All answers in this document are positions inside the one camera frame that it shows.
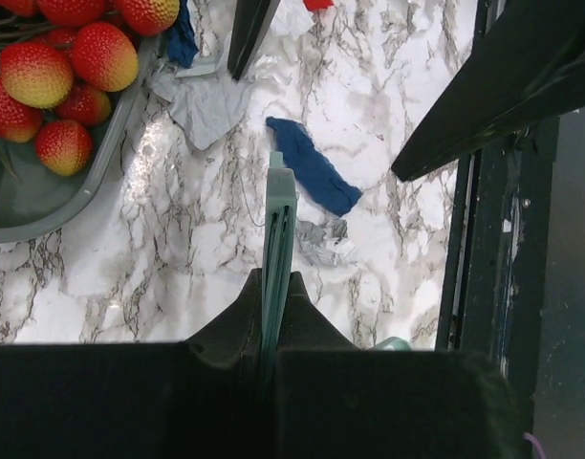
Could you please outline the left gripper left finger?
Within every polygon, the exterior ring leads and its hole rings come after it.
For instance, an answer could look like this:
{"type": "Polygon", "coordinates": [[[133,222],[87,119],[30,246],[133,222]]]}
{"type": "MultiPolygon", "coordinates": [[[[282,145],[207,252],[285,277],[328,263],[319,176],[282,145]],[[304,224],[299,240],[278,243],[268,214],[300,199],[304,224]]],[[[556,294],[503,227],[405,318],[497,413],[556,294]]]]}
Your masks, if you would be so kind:
{"type": "Polygon", "coordinates": [[[189,339],[0,346],[0,458],[244,458],[260,274],[189,339]]]}

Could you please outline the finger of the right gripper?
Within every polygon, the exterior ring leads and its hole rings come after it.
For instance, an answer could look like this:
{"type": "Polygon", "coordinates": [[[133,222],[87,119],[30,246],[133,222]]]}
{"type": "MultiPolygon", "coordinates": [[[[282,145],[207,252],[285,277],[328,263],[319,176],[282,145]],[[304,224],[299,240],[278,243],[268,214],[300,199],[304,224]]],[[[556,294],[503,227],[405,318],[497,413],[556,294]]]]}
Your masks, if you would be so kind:
{"type": "Polygon", "coordinates": [[[510,1],[393,162],[420,178],[541,120],[585,107],[585,1],[510,1]]]}
{"type": "Polygon", "coordinates": [[[233,80],[240,80],[262,44],[279,0],[238,0],[236,2],[227,70],[233,80]]]}

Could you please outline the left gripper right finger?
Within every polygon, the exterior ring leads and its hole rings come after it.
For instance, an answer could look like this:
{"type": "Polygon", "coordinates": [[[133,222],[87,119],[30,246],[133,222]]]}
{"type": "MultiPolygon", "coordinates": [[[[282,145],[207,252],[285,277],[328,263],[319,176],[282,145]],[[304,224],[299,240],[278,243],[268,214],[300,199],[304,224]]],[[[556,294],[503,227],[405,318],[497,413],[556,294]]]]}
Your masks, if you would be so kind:
{"type": "Polygon", "coordinates": [[[485,356],[360,350],[290,280],[275,372],[281,458],[532,458],[506,379],[485,356]]]}

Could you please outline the red paper scrap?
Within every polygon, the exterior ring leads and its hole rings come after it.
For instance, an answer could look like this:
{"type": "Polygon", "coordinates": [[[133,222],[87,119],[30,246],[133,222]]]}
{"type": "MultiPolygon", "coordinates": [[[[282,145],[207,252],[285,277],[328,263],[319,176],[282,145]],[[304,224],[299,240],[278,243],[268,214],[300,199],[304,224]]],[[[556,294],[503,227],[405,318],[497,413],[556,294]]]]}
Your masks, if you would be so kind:
{"type": "Polygon", "coordinates": [[[330,8],[333,0],[303,0],[303,3],[308,11],[322,11],[330,8]]]}

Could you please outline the mint green hand brush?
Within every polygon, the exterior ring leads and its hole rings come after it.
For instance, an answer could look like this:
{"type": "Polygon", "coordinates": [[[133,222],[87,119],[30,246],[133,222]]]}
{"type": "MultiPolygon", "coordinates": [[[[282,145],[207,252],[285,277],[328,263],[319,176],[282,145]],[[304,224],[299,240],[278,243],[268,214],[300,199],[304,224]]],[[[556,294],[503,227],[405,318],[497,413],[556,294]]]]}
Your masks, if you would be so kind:
{"type": "Polygon", "coordinates": [[[297,199],[293,171],[283,154],[272,151],[267,174],[262,268],[262,324],[256,391],[271,392],[277,350],[308,347],[354,350],[355,345],[310,301],[301,273],[292,271],[297,199]]]}

